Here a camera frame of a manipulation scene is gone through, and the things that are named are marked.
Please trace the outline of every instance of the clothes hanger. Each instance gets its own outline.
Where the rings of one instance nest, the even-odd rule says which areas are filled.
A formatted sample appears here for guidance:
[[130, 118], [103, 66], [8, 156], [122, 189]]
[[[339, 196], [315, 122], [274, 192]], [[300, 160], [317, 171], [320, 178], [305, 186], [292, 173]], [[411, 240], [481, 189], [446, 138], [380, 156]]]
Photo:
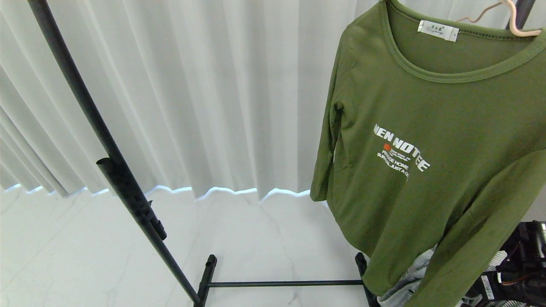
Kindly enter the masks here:
[[493, 4], [490, 7], [485, 8], [482, 11], [482, 13], [478, 16], [478, 18], [476, 20], [472, 20], [472, 19], [470, 19], [470, 17], [465, 17], [463, 19], [459, 19], [457, 22], [460, 22], [460, 21], [463, 21], [463, 20], [468, 20], [471, 23], [478, 22], [488, 10], [490, 10], [492, 8], [496, 8], [501, 4], [506, 4], [507, 6], [510, 7], [510, 32], [512, 32], [512, 34], [514, 34], [515, 36], [519, 36], [519, 37], [528, 37], [528, 36], [537, 36], [537, 35], [539, 35], [541, 33], [541, 30], [534, 30], [534, 31], [520, 31], [520, 30], [518, 30], [518, 28], [515, 26], [515, 19], [516, 19], [516, 15], [517, 15], [517, 10], [516, 10], [515, 4], [514, 4], [514, 2], [512, 0], [498, 0], [498, 3]]

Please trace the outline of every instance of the clothing label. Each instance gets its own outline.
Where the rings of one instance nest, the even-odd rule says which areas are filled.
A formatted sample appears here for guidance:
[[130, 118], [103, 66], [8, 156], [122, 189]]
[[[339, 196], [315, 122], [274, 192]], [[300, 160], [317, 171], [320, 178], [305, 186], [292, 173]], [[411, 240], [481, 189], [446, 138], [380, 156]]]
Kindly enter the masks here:
[[395, 138], [394, 133], [381, 128], [377, 124], [373, 128], [373, 133], [378, 137], [388, 141], [383, 145], [382, 151], [377, 153], [377, 156], [385, 163], [400, 173], [403, 173], [407, 178], [410, 177], [410, 166], [408, 162], [415, 159], [414, 163], [417, 169], [424, 172], [430, 167], [430, 163], [423, 159], [421, 151], [415, 145], [412, 145], [400, 138]]
[[485, 288], [485, 294], [487, 294], [488, 300], [494, 300], [495, 296], [493, 295], [493, 289], [491, 289], [491, 284], [487, 276], [482, 275], [483, 287]]
[[440, 37], [450, 42], [457, 41], [457, 34], [459, 34], [459, 28], [450, 27], [441, 23], [435, 23], [428, 20], [421, 20], [417, 32], [422, 32], [435, 37]]

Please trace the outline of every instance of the green shirt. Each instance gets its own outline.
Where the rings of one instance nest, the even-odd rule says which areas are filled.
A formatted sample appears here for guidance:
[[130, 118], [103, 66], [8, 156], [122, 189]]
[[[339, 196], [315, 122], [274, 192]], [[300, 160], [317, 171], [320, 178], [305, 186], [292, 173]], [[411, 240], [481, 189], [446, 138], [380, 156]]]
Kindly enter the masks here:
[[525, 215], [546, 183], [545, 48], [546, 30], [518, 38], [396, 0], [345, 29], [311, 198], [370, 256], [371, 292], [438, 244], [406, 306], [454, 306]]

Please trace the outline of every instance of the curtain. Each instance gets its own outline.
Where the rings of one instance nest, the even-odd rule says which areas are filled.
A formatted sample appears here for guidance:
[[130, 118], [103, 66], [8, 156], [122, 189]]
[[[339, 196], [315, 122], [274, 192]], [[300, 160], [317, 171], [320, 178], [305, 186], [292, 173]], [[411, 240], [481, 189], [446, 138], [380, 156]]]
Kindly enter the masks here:
[[[407, 0], [476, 17], [491, 1]], [[49, 5], [144, 191], [308, 190], [341, 32], [377, 0], [64, 0]], [[544, 26], [537, 1], [527, 27]], [[480, 25], [501, 28], [506, 7]], [[108, 183], [106, 156], [26, 1], [0, 5], [0, 184], [62, 195]]]

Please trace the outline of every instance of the barcode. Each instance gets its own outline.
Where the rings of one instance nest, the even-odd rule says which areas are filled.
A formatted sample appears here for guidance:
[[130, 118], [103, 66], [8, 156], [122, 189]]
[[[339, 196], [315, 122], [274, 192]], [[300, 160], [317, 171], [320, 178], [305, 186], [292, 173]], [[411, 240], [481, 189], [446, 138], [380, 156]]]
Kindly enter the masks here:
[[485, 288], [485, 294], [487, 294], [488, 300], [494, 300], [495, 296], [493, 295], [493, 289], [491, 289], [491, 284], [489, 284], [489, 279], [487, 276], [482, 276], [483, 287]]

